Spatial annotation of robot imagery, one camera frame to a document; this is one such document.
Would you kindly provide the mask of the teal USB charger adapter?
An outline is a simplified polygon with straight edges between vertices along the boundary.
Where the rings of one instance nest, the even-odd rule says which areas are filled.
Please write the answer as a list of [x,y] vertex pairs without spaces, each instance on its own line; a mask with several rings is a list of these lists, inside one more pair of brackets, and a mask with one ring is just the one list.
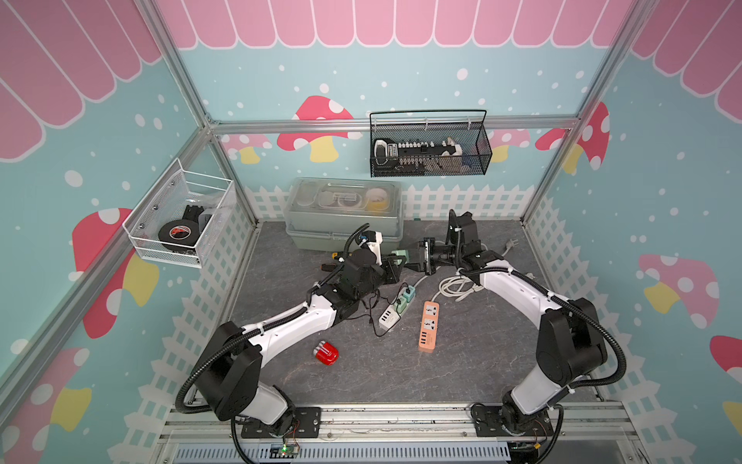
[[407,286],[402,293],[402,297],[410,304],[415,299],[415,286]]

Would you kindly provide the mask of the green adapter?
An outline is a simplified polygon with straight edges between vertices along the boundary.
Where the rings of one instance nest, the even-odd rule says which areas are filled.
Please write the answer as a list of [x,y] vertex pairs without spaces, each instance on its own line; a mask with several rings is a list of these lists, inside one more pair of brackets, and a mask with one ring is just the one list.
[[399,315],[403,315],[409,307],[409,303],[406,295],[398,296],[395,300],[394,309]]
[[398,266],[404,266],[409,261],[409,251],[405,249],[396,249],[391,252],[391,256]]

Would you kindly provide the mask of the green adapter front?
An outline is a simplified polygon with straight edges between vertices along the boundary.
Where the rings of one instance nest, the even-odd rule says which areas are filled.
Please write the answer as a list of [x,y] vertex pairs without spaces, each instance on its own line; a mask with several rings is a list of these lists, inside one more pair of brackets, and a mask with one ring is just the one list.
[[391,256],[398,266],[404,266],[409,261],[409,251],[405,249],[396,249],[391,252]]

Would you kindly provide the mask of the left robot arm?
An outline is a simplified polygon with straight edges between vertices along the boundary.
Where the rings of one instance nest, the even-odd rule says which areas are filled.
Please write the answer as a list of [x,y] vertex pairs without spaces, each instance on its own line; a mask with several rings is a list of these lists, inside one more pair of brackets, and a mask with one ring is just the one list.
[[283,434],[296,409],[279,388],[261,380],[261,370],[304,339],[350,319],[362,300],[400,280],[405,256],[384,254],[383,236],[365,223],[346,241],[335,268],[295,307],[245,326],[220,325],[177,392],[181,414],[212,413],[220,421],[248,419]]

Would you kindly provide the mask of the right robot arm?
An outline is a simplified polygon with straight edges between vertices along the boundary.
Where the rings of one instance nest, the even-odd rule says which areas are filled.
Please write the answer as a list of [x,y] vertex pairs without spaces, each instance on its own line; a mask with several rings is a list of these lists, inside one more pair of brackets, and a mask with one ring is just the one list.
[[591,301],[570,300],[515,269],[504,254],[487,249],[471,213],[450,212],[446,239],[423,238],[411,250],[411,268],[431,276],[454,268],[475,286],[519,310],[538,330],[535,366],[502,398],[500,423],[513,436],[544,421],[573,390],[620,381],[628,361],[618,340],[598,321]]

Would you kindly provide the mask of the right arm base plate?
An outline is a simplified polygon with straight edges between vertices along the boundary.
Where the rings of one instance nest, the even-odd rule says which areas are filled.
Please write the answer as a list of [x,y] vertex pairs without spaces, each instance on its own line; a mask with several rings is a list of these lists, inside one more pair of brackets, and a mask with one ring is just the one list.
[[470,417],[478,437],[526,437],[535,440],[551,437],[551,420],[545,411],[523,415],[515,406],[485,405],[475,402]]

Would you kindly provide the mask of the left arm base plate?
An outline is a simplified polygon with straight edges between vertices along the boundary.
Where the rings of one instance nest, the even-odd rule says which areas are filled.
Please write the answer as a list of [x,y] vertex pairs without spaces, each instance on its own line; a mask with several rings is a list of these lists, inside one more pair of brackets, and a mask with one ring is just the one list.
[[239,419],[241,437],[258,438],[317,438],[322,409],[320,407],[291,407],[274,425],[265,425],[257,419]]

